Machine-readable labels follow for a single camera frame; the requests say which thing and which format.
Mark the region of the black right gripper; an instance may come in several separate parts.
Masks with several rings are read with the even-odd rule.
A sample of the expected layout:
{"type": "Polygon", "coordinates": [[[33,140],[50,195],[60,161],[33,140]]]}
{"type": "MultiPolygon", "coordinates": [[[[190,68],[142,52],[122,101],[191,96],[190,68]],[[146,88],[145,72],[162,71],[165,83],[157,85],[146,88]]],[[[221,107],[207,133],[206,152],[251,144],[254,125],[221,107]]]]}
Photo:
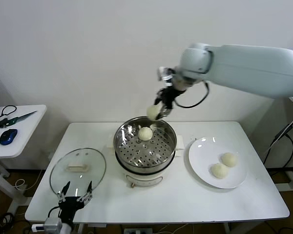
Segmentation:
{"type": "Polygon", "coordinates": [[[171,113],[171,108],[173,107],[172,103],[184,92],[185,91],[179,91],[175,89],[173,86],[168,86],[166,88],[160,89],[156,93],[154,105],[157,105],[158,109],[157,120],[163,119],[171,113]]]}

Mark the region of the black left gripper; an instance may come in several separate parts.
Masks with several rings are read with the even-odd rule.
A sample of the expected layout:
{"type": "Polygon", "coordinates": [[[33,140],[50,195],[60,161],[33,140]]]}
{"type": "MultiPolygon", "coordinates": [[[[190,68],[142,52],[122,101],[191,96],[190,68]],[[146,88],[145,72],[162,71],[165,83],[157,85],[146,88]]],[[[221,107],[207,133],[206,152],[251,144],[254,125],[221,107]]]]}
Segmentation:
{"type": "Polygon", "coordinates": [[[76,212],[83,209],[85,204],[87,204],[92,199],[92,181],[88,185],[86,194],[81,197],[65,197],[69,186],[70,181],[67,182],[62,190],[58,192],[58,202],[61,211],[59,218],[61,219],[62,223],[72,223],[76,212]]]}

